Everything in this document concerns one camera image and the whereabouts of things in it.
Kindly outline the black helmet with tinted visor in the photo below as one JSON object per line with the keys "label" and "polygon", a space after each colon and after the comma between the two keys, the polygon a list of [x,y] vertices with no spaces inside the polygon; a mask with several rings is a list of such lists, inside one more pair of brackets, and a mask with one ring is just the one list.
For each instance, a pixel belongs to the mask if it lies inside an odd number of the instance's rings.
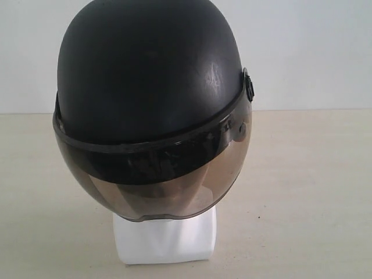
{"label": "black helmet with tinted visor", "polygon": [[82,188],[133,222],[212,208],[248,150],[254,92],[210,1],[92,1],[60,46],[53,129]]}

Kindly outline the white foam mannequin head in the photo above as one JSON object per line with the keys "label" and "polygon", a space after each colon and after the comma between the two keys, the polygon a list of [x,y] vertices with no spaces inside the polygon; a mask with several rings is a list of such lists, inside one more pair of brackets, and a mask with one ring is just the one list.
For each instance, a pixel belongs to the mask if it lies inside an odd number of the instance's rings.
{"label": "white foam mannequin head", "polygon": [[217,235],[216,208],[183,220],[131,222],[113,215],[119,259],[127,265],[208,260]]}

